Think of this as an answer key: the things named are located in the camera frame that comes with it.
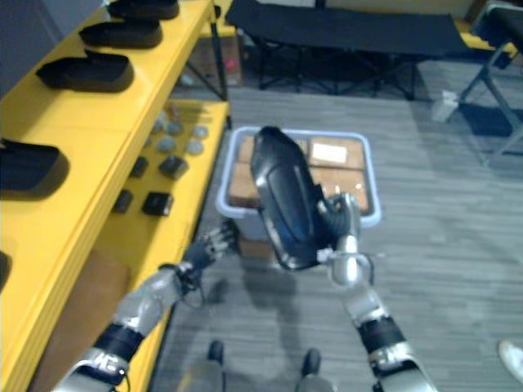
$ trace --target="plastic bin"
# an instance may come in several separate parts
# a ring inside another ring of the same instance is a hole
[[[221,175],[221,185],[216,199],[216,208],[218,212],[227,218],[233,219],[241,234],[246,239],[252,241],[268,240],[262,219],[260,218],[258,211],[254,208],[233,207],[229,205],[227,201],[227,190],[229,189],[242,139],[245,136],[254,136],[254,134],[256,134],[260,129],[260,127],[241,127],[235,130],[232,134],[229,143],[229,150],[227,151],[226,164]],[[302,131],[293,129],[283,129],[282,131],[293,139],[310,139],[315,136],[323,136],[341,139],[357,139],[361,141],[364,147],[366,165],[365,175],[367,177],[367,186],[369,188],[369,201],[372,206],[369,214],[361,217],[361,227],[371,227],[379,223],[382,219],[382,209],[378,199],[376,180],[374,179],[370,145],[364,136],[357,133],[339,131]]]

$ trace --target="white label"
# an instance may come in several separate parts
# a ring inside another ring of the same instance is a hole
[[[337,145],[322,145],[320,143],[314,143],[312,146],[312,158],[334,163],[345,163],[346,148]]]

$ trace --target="brown box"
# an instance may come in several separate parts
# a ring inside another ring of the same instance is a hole
[[[309,166],[363,169],[363,145],[358,140],[332,137],[312,137]]]
[[[251,241],[242,236],[238,238],[239,254],[242,257],[270,258],[274,254],[272,246],[267,241]]]
[[[362,215],[368,211],[369,196],[362,171],[311,167],[311,174],[315,184],[321,184],[325,197],[348,192],[355,197]]]
[[[236,163],[227,196],[231,206],[246,208],[258,208],[261,206],[258,191],[251,174],[251,167],[248,163]]]
[[[128,267],[91,251],[65,302],[29,391],[53,390],[109,325],[127,291]]]
[[[239,57],[238,38],[220,37],[221,55],[226,71],[227,86],[235,87],[242,85],[242,67]],[[212,51],[211,38],[198,40],[189,57],[189,62],[214,86],[219,86],[218,69]],[[204,86],[203,82],[189,69],[184,69],[184,74],[192,79],[194,86]]]
[[[303,154],[307,156],[309,154],[309,141],[306,139],[296,139],[295,140],[297,145],[300,146],[300,148],[303,151]],[[239,147],[238,152],[238,162],[242,163],[250,163],[251,157],[253,156],[253,149],[254,149],[254,137],[252,136],[245,136],[242,139],[242,144]]]

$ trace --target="person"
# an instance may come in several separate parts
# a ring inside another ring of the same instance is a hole
[[[510,341],[500,341],[498,355],[507,370],[523,384],[523,349]]]

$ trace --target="yellow shelf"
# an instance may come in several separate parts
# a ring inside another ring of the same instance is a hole
[[[466,22],[465,20],[454,20],[454,24],[456,25],[456,28],[458,29],[459,33],[461,34],[462,40],[471,49],[481,49],[484,51],[495,50],[495,48],[491,47],[488,42],[483,41],[481,38],[470,33],[470,29],[471,29],[470,23]],[[517,55],[517,49],[511,43],[508,44],[503,51],[508,53],[509,56],[512,58]]]
[[[234,37],[236,35],[236,27],[231,26],[230,24],[226,24],[226,22],[223,20],[223,16],[220,17],[220,19],[216,22],[218,37]],[[206,24],[201,33],[200,38],[210,38],[212,36],[211,34],[211,27]]]
[[[125,214],[109,216],[95,245],[97,250],[130,266],[135,277],[133,287],[161,264],[181,260],[194,233],[229,110],[229,105],[222,102],[177,100],[174,104],[181,111],[184,126],[184,133],[176,137],[174,154],[187,161],[189,170],[176,181],[163,176],[158,167],[167,155],[156,151],[154,146],[164,134],[154,135],[152,143],[141,152],[149,162],[145,174],[142,178],[128,178],[123,187],[133,195],[131,205]],[[203,153],[191,156],[186,152],[186,144],[195,125],[207,127],[209,136],[202,140]],[[174,197],[169,216],[149,216],[141,211],[150,191],[169,192]],[[148,385],[164,328],[165,323],[161,323],[132,360],[129,376],[133,390],[145,390]]]
[[[1,102],[2,137],[57,146],[70,162],[65,183],[37,202],[2,201],[2,251],[13,269],[2,290],[2,390],[22,391],[105,223],[132,164],[168,98],[211,0],[180,3],[162,22],[163,41],[124,53],[135,71],[118,94],[54,91],[34,75],[43,63],[79,55],[76,33],[59,44]],[[106,17],[99,10],[83,25]]]
[[[214,4],[221,8],[221,15],[216,22],[219,37],[234,37],[236,35],[236,27],[227,24],[225,21],[226,13],[229,11],[231,3],[232,0],[214,0]],[[210,38],[211,36],[211,27],[206,24],[200,33],[200,37]]]

